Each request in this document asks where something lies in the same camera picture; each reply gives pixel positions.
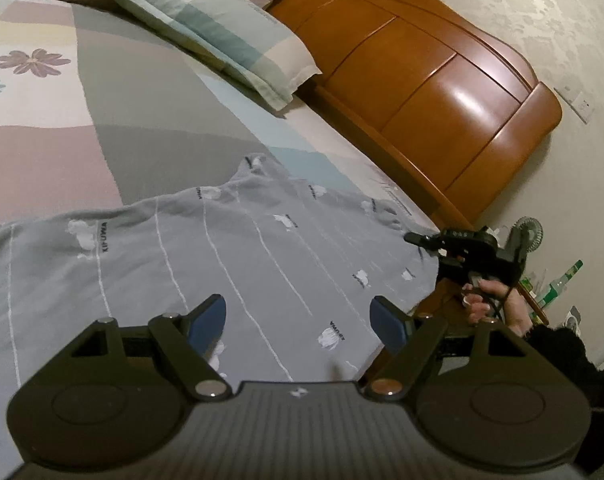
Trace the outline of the black sleeved right forearm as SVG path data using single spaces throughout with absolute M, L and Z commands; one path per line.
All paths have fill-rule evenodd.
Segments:
M 578 387 L 592 408 L 604 410 L 604 370 L 590 362 L 583 341 L 572 330 L 535 325 L 523 339 Z

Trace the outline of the person's right hand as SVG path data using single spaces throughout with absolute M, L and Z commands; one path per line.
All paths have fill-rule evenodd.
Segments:
M 470 324 L 502 314 L 505 324 L 519 337 L 526 336 L 533 327 L 526 300 L 517 289 L 500 281 L 480 278 L 477 285 L 466 284 L 462 287 L 462 305 Z

